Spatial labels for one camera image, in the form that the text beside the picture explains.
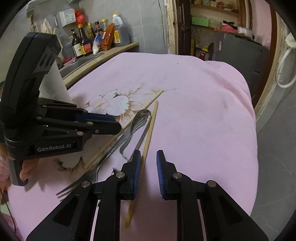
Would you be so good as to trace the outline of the left hand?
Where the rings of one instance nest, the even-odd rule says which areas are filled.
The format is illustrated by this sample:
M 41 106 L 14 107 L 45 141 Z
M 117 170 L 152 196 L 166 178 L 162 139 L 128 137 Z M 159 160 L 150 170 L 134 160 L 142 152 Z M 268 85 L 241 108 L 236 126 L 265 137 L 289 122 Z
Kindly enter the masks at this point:
M 8 186 L 10 182 L 10 172 L 9 172 L 9 161 L 13 161 L 13 158 L 8 153 L 6 145 L 1 143 L 1 188 Z M 29 178 L 38 166 L 39 159 L 25 160 L 22 165 L 22 170 L 20 172 L 20 179 L 25 181 Z

